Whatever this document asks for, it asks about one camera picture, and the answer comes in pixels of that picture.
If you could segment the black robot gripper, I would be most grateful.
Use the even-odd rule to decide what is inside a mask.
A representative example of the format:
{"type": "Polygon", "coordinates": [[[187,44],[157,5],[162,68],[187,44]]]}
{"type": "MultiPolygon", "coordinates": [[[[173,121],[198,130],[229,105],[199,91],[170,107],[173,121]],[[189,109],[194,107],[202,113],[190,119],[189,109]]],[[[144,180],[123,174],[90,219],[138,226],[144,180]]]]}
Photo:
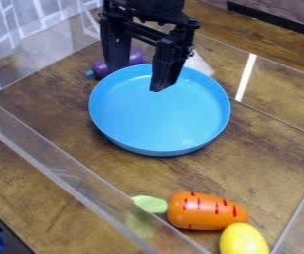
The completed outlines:
{"type": "Polygon", "coordinates": [[[198,20],[183,13],[185,0],[103,0],[100,36],[107,64],[128,63],[131,39],[155,46],[150,90],[174,85],[193,55],[198,20]]]}

